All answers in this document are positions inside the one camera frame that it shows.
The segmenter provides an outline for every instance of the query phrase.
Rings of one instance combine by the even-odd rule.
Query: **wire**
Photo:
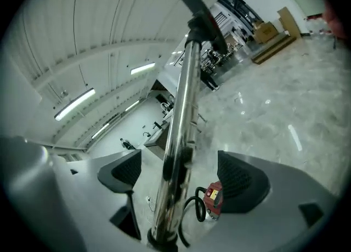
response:
[[[75,43],[75,50],[76,50],[76,54],[78,54],[77,52],[77,45],[76,45],[76,34],[75,34],[75,13],[76,13],[76,1],[73,4],[73,40]]]
[[[152,210],[152,208],[151,208],[151,206],[150,206],[150,202],[148,202],[148,205],[149,205],[149,207],[150,207],[151,212],[155,212],[154,210]]]
[[[203,200],[201,198],[199,198],[200,191],[203,193],[206,193],[207,189],[205,189],[203,187],[197,187],[195,190],[195,195],[186,200],[186,202],[184,204],[184,210],[185,210],[186,206],[189,204],[189,202],[195,201],[196,218],[199,222],[204,222],[204,220],[206,218],[206,207],[205,207],[205,203],[203,202]],[[183,235],[183,228],[182,228],[183,217],[184,217],[184,214],[180,220],[178,234],[179,234],[179,238],[183,242],[184,246],[188,248],[190,246],[190,244],[189,244],[189,242],[186,241],[186,239],[184,238],[184,235]]]

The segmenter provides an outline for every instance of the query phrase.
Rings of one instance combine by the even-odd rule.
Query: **black handle grip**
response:
[[[182,0],[193,13],[193,16],[202,20],[201,29],[206,34],[203,41],[210,41],[214,50],[221,54],[226,54],[227,45],[215,19],[210,10],[202,0]]]

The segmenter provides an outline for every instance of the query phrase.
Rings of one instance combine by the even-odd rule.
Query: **chrome pole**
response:
[[[199,84],[200,45],[190,41],[185,47],[151,228],[152,237],[158,243],[175,239],[182,218],[195,152]]]

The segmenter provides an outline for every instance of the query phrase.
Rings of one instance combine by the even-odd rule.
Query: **tiled floor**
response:
[[[344,47],[333,50],[332,41],[300,39],[261,65],[248,58],[232,60],[233,68],[217,79],[223,82],[221,88],[201,92],[200,113],[207,123],[199,120],[202,133],[197,139],[188,195],[194,195],[196,187],[218,180],[218,150],[300,168],[339,195],[350,170],[349,58]],[[143,191],[137,199],[145,199],[145,181],[160,171],[159,164],[155,168],[149,165],[137,182],[135,191]],[[151,180],[148,185],[157,187]],[[155,191],[151,197],[156,199]],[[152,213],[146,203],[137,203],[137,211],[138,206],[144,236],[150,226],[144,219],[152,218]],[[191,241],[214,224],[212,220],[198,223],[194,207],[186,216],[183,227]]]

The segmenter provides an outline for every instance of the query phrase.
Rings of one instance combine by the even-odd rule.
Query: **person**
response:
[[[212,91],[219,89],[219,86],[215,83],[211,75],[205,72],[202,68],[200,68],[200,80],[202,80]]]
[[[215,56],[215,54],[212,50],[209,50],[207,52],[207,57],[211,61],[212,64],[216,64],[216,62],[218,61],[218,58]]]
[[[136,150],[136,148],[128,140],[124,140],[123,138],[121,138],[120,140],[122,146],[127,150]]]

